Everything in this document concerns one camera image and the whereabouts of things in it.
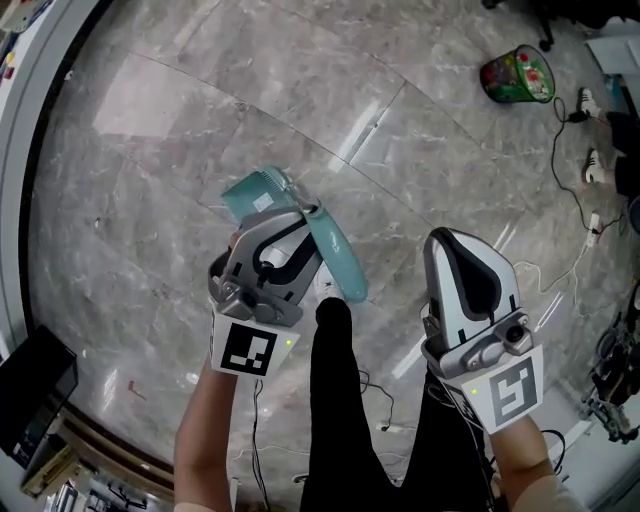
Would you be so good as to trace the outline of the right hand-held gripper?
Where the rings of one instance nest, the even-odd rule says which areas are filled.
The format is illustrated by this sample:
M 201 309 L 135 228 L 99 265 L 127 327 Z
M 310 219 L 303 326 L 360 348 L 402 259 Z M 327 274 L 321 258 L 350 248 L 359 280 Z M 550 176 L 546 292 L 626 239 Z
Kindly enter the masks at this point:
M 489 244 L 454 229 L 434 229 L 424 259 L 428 369 L 466 420 L 494 434 L 543 397 L 543 347 L 534 341 L 528 315 L 517 309 L 515 272 Z M 489 327 L 468 340 L 465 330 L 473 325 Z

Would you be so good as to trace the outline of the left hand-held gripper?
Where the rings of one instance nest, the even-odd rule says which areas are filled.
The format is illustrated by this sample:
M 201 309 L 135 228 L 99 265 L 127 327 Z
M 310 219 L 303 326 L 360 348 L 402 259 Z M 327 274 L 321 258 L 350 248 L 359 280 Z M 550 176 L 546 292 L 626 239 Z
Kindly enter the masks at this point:
M 305 229 L 295 207 L 250 214 L 231 253 L 209 267 L 214 370 L 272 376 L 298 343 L 302 310 L 279 298 L 298 305 L 323 262 Z

